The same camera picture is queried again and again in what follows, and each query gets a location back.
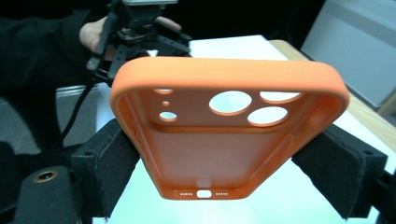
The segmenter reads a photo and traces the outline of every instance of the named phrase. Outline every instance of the hand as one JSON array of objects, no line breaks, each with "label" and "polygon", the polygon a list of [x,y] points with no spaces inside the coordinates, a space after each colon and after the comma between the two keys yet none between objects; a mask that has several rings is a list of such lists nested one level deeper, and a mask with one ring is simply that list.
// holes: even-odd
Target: hand
[{"label": "hand", "polygon": [[[106,19],[107,17],[104,17],[99,21],[88,22],[81,27],[81,29],[79,30],[79,41],[83,46],[90,49],[91,51],[96,50]],[[181,30],[181,26],[179,24],[165,17],[158,17],[157,20],[165,22],[175,27],[176,29]]]}]

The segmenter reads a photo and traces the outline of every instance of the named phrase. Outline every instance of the camera rig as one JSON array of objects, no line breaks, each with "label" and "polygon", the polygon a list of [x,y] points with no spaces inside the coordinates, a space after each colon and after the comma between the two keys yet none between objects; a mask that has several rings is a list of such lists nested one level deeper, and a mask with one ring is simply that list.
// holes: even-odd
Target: camera rig
[{"label": "camera rig", "polygon": [[[159,56],[189,56],[191,37],[171,25],[156,20],[165,0],[113,0],[103,26],[97,49],[87,63],[89,79],[111,86],[120,67],[147,50],[158,50]],[[105,62],[109,46],[116,49],[111,64]]]}]

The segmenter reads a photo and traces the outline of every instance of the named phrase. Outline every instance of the screw hole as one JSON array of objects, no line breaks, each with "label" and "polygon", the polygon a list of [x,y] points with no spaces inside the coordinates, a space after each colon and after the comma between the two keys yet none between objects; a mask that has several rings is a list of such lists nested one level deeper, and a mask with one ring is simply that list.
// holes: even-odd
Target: screw hole
[{"label": "screw hole", "polygon": [[58,175],[58,172],[53,170],[53,171],[45,171],[37,176],[35,176],[34,181],[36,183],[43,183],[50,181],[51,179],[55,178],[55,176]]}]

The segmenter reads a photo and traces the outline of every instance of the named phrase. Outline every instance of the orange silicone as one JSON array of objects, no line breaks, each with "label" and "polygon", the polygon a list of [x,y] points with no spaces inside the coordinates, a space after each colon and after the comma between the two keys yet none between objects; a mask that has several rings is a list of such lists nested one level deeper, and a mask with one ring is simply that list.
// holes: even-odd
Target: orange silicone
[{"label": "orange silicone", "polygon": [[[209,106],[230,91],[251,102],[230,113]],[[274,101],[262,97],[264,91],[300,94]],[[152,181],[172,200],[247,197],[337,119],[348,101],[343,80],[324,63],[177,57],[126,63],[110,95]],[[269,123],[249,121],[254,111],[268,107],[287,115]]]}]

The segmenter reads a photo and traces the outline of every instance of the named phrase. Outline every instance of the table surface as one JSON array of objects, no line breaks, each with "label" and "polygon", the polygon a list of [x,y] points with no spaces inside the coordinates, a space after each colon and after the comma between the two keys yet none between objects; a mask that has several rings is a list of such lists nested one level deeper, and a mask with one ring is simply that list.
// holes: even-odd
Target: table surface
[{"label": "table surface", "polygon": [[[193,57],[240,58],[261,60],[303,60],[298,50],[283,41],[268,42],[259,35],[191,42]],[[100,85],[97,128],[114,118],[109,109],[110,89]],[[389,155],[386,170],[396,168],[396,154],[378,138],[371,129],[356,119],[360,108],[352,96],[352,102],[335,125],[363,139],[369,145]],[[375,115],[361,112],[369,121],[382,127]],[[378,212],[372,209],[367,218],[343,220],[327,200],[312,185],[298,166],[291,160],[282,165],[265,180],[249,197],[233,201],[170,201],[163,199],[155,189],[143,163],[140,161],[125,188],[112,217],[109,220],[95,218],[93,223],[375,223]]]}]

